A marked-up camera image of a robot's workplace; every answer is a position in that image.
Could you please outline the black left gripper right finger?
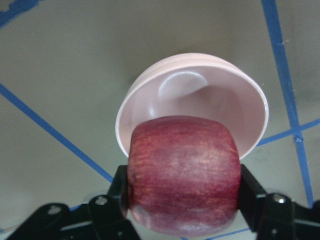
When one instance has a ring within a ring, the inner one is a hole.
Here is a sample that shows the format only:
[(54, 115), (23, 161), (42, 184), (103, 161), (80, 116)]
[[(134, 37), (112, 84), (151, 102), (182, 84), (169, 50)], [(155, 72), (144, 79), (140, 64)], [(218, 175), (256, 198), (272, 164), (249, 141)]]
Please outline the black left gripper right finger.
[(267, 192), (244, 164), (240, 165), (240, 169), (241, 181), (238, 209), (244, 217), (249, 229), (252, 232), (256, 232), (259, 228), (259, 221), (262, 216)]

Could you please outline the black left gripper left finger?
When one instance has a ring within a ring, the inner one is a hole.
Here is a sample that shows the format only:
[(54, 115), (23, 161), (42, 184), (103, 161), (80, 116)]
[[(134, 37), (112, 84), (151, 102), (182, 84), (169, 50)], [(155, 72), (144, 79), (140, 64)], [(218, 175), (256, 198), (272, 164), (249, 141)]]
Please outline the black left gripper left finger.
[(128, 166), (118, 166), (113, 177), (107, 194), (111, 196), (118, 204), (124, 218), (128, 215), (129, 210), (129, 190), (128, 190)]

